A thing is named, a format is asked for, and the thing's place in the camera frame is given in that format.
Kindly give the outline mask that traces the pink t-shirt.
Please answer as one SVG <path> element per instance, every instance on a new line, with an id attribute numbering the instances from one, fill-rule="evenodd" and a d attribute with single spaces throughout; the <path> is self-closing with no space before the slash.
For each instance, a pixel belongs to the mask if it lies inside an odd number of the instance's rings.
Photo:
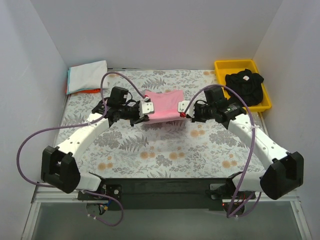
<path id="1" fill-rule="evenodd" d="M 185 100 L 182 90 L 173 90 L 164 93 L 155 93 L 146 90 L 145 95 L 150 98 L 154 106 L 154 113 L 148 115 L 149 121 L 146 121 L 146 124 L 150 125 L 180 120 L 178 103 Z"/>

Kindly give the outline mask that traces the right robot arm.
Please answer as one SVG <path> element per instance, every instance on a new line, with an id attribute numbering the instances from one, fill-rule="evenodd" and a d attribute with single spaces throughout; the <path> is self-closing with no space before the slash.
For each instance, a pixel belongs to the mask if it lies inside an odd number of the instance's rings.
<path id="1" fill-rule="evenodd" d="M 255 125 L 252 113 L 244 100 L 240 104 L 229 103 L 224 96 L 225 86 L 211 84 L 201 92 L 203 104 L 190 100 L 193 122 L 215 120 L 236 135 L 249 147 L 249 155 L 240 173 L 226 180 L 226 192 L 237 199 L 245 191 L 265 193 L 272 200 L 303 185 L 304 158 L 299 152 L 289 152 L 278 145 L 259 126 Z"/>

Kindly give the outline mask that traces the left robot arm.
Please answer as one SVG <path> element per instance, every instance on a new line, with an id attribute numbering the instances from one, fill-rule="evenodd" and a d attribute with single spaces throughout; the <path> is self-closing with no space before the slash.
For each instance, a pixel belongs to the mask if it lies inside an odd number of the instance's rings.
<path id="1" fill-rule="evenodd" d="M 110 96 L 92 109 L 87 119 L 89 124 L 78 128 L 56 147 L 47 146 L 42 152 L 41 180 L 67 194 L 87 190 L 95 200 L 103 199 L 107 191 L 101 178 L 92 173 L 81 173 L 77 160 L 113 123 L 120 119 L 134 123 L 142 116 L 142 102 L 128 101 L 128 94 L 125 88 L 113 87 Z"/>

